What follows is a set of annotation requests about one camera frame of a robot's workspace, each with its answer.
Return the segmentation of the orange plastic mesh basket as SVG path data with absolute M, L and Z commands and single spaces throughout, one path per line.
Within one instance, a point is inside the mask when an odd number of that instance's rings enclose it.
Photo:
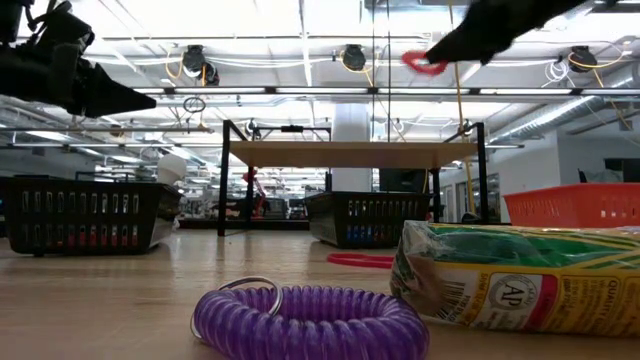
M 640 183 L 580 183 L 505 195 L 515 226 L 640 226 Z

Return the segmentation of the pink coil wristband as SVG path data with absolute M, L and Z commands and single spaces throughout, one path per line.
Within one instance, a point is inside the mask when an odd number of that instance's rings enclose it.
M 362 253 L 331 253 L 329 263 L 361 268 L 391 269 L 394 257 L 388 255 L 369 255 Z

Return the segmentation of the grey ceiling air duct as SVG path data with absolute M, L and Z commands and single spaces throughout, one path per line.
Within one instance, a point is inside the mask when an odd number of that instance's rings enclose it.
M 591 110 L 601 110 L 604 106 L 603 99 L 598 96 L 584 96 L 561 104 L 547 105 L 492 133 L 487 143 L 494 144 L 510 138 L 524 139 L 541 135 L 556 126 L 586 116 Z

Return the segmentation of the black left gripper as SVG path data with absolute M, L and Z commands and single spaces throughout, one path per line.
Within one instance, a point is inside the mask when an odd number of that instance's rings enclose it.
M 97 118 L 156 107 L 156 100 L 114 81 L 99 64 L 77 65 L 80 47 L 56 45 L 51 53 L 34 47 L 0 46 L 0 95 L 57 105 L 72 115 Z

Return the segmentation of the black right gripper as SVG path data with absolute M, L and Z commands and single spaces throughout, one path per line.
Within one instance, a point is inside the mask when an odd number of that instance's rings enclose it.
M 430 63 L 478 61 L 486 65 L 510 47 L 510 38 L 540 28 L 587 0 L 474 0 L 467 18 L 426 51 Z

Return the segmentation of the black aluminium table frame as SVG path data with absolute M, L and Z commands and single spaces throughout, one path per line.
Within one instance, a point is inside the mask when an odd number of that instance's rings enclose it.
M 181 229 L 210 230 L 218 227 L 218 221 L 213 219 L 180 219 Z M 268 231 L 309 231 L 307 220 L 226 220 L 226 230 L 268 230 Z

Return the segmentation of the horizontal ceiling light rail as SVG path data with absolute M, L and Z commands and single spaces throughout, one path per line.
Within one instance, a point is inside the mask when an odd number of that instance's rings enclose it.
M 140 87 L 146 95 L 640 96 L 640 88 Z

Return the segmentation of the orange-red coil keychain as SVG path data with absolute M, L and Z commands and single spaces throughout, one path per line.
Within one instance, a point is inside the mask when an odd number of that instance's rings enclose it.
M 407 51 L 402 55 L 401 60 L 414 72 L 428 76 L 437 76 L 448 66 L 447 62 L 431 63 L 426 53 L 422 51 Z

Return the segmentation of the red background robot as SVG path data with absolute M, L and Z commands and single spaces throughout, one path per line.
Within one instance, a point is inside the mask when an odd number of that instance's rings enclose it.
M 256 178 L 257 173 L 256 168 L 250 167 L 243 174 L 243 180 L 247 183 L 246 204 L 250 207 L 252 220 L 263 219 L 269 208 L 266 193 Z

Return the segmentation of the dark wall screen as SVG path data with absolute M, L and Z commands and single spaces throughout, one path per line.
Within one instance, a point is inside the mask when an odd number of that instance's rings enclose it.
M 604 164 L 607 170 L 620 173 L 625 183 L 640 183 L 640 158 L 608 158 Z

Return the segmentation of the yellow green crayon pack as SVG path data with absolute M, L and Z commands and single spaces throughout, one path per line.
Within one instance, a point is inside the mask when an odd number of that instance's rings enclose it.
M 390 289 L 471 328 L 640 337 L 640 227 L 407 221 Z

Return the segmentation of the purple coil keychain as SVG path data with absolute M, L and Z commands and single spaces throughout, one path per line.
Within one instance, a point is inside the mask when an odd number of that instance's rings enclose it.
M 190 330 L 229 360 L 426 360 L 430 343 L 417 312 L 398 297 L 258 276 L 205 293 Z

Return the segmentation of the wooden shelf riser black legs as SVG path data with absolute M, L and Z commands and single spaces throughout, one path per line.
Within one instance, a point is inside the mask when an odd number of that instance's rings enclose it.
M 435 195 L 440 195 L 439 171 L 455 160 L 478 158 L 481 221 L 488 222 L 488 184 L 485 130 L 482 122 L 471 129 L 477 142 L 456 143 L 465 134 L 460 131 L 442 143 L 431 142 L 295 142 L 251 141 L 231 120 L 222 122 L 222 153 L 219 189 L 217 235 L 226 235 L 226 209 L 229 160 L 237 157 L 249 169 L 255 167 L 298 168 L 400 168 L 424 169 L 433 176 Z

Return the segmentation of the black plastic mesh basket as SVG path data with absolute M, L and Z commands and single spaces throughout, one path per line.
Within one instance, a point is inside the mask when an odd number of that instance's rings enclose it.
M 160 183 L 0 177 L 11 249 L 34 256 L 146 253 L 171 233 L 181 198 Z
M 404 222 L 424 221 L 430 196 L 418 193 L 326 192 L 305 199 L 311 234 L 345 249 L 395 247 Z

